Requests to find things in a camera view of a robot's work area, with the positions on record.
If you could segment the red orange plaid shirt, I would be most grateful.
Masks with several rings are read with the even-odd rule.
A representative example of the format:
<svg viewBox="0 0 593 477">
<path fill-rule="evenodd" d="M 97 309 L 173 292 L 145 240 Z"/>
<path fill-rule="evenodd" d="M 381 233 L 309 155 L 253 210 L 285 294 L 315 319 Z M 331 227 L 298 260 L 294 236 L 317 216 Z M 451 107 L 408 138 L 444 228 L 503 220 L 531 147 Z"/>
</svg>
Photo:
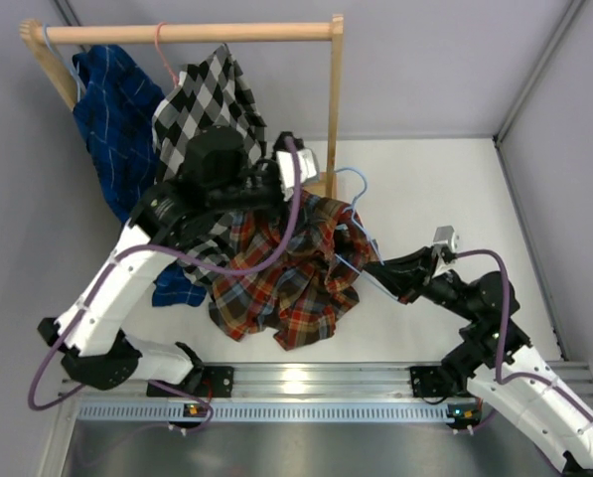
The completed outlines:
<svg viewBox="0 0 593 477">
<path fill-rule="evenodd" d="M 277 260 L 213 282 L 212 321 L 235 341 L 271 328 L 286 351 L 333 337 L 360 302 L 360 271 L 377 259 L 361 225 L 349 204 L 302 193 L 296 229 Z"/>
</svg>

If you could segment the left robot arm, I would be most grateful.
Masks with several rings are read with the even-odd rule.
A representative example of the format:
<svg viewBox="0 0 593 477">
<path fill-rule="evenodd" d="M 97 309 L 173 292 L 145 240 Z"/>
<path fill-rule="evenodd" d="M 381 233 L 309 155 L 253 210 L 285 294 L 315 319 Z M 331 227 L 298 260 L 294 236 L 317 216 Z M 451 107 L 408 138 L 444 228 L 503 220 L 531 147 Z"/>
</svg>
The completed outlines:
<svg viewBox="0 0 593 477">
<path fill-rule="evenodd" d="M 163 345 L 126 334 L 122 324 L 152 282 L 187 254 L 225 213 L 278 211 L 302 170 L 292 134 L 274 148 L 277 158 L 250 164 L 241 135 L 213 126 L 192 138 L 176 173 L 149 188 L 130 213 L 119 240 L 85 292 L 57 318 L 38 326 L 50 353 L 61 353 L 69 378 L 81 388 L 112 390 L 127 381 L 150 381 L 189 397 L 202 387 L 205 365 L 187 345 Z"/>
</svg>

